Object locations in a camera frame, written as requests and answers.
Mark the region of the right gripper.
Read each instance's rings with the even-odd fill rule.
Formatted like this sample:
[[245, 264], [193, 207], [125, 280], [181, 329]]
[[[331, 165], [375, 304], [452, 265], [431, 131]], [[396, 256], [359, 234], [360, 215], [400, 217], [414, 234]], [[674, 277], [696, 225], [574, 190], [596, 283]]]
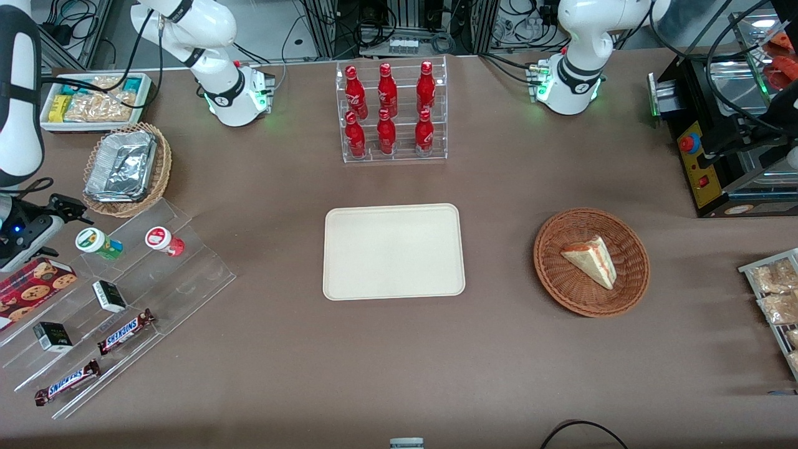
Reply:
[[46, 206], [17, 197], [2, 197], [2, 253], [56, 253], [47, 245], [60, 232], [63, 221], [95, 224], [86, 215], [82, 201], [63, 194], [51, 194]]

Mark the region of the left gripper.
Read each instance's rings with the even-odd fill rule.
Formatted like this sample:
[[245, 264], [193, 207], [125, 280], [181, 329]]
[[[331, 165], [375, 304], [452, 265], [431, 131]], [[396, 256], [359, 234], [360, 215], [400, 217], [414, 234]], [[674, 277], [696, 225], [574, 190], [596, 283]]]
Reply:
[[701, 170], [712, 167], [721, 157], [755, 150], [761, 146], [778, 146], [790, 140], [790, 136], [784, 132], [767, 126], [749, 125], [747, 120], [726, 120], [724, 124], [716, 126], [716, 133], [721, 137], [719, 151], [715, 154], [702, 150], [696, 154], [696, 166]]

